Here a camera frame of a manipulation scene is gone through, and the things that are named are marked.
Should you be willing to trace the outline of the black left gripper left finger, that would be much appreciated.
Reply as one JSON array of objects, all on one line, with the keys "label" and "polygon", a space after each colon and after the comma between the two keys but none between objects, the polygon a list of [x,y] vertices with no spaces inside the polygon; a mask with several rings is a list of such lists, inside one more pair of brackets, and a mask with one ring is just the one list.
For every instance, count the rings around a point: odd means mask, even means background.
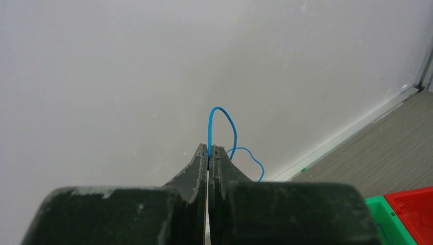
[{"label": "black left gripper left finger", "polygon": [[42,201],[22,244],[204,244],[208,149],[160,187],[71,186]]}]

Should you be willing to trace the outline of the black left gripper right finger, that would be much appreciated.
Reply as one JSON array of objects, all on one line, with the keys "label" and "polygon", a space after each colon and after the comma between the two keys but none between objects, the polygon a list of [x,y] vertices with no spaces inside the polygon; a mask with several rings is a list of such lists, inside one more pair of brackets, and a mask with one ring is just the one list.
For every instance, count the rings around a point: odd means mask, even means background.
[{"label": "black left gripper right finger", "polygon": [[209,156],[208,194],[212,244],[381,244],[353,186],[254,182],[220,146]]}]

